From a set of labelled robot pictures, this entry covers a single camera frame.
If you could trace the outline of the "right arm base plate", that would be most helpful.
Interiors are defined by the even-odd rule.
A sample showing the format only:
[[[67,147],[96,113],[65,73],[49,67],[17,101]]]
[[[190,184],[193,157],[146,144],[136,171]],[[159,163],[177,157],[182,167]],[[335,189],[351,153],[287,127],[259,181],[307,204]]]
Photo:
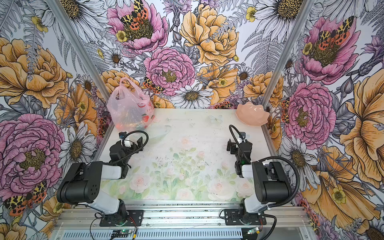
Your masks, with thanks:
[[[240,213],[238,209],[224,209],[220,217],[225,220],[227,226],[261,226],[266,225],[264,216],[258,214]]]

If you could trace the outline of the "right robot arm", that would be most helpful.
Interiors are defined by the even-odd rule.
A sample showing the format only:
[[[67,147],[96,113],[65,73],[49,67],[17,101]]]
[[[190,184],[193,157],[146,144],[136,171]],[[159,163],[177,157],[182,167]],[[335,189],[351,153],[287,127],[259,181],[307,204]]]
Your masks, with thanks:
[[[228,141],[227,151],[236,157],[235,171],[243,179],[252,180],[251,190],[255,192],[244,197],[236,214],[231,211],[228,224],[258,225],[266,221],[261,213],[271,204],[280,203],[292,194],[289,181],[279,161],[263,163],[251,162],[253,144],[246,139],[246,133],[241,132],[235,142]]]

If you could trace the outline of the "pink petal-shaped bowl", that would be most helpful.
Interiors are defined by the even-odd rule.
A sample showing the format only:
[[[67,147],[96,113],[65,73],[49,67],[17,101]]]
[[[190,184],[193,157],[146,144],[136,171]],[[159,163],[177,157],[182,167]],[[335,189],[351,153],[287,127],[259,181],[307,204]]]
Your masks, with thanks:
[[[248,126],[262,126],[270,117],[270,113],[266,112],[262,105],[254,105],[252,102],[238,105],[235,113],[237,118]]]

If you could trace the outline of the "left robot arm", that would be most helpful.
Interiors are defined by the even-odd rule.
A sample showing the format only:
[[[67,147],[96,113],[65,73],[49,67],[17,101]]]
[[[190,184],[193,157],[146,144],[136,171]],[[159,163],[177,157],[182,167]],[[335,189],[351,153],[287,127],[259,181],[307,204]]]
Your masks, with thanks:
[[[102,181],[122,180],[132,168],[131,157],[143,150],[149,141],[145,131],[120,132],[119,141],[110,147],[110,161],[74,163],[57,190],[63,204],[87,206],[101,214],[101,226],[139,226],[142,211],[130,212],[123,200],[101,189]]]

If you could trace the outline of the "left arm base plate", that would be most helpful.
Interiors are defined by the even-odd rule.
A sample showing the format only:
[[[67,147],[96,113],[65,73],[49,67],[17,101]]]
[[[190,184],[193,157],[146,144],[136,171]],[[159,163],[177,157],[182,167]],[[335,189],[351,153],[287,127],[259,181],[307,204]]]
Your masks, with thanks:
[[[99,223],[100,227],[140,227],[143,220],[143,210],[128,210],[125,214],[106,215]]]

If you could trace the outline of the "pink plastic bag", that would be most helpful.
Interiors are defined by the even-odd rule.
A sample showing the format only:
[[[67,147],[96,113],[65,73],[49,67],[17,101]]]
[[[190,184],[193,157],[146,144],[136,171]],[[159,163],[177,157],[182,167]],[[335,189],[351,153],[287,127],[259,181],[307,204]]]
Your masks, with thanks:
[[[116,129],[122,132],[144,130],[155,119],[150,96],[128,78],[121,78],[108,99],[107,108]]]

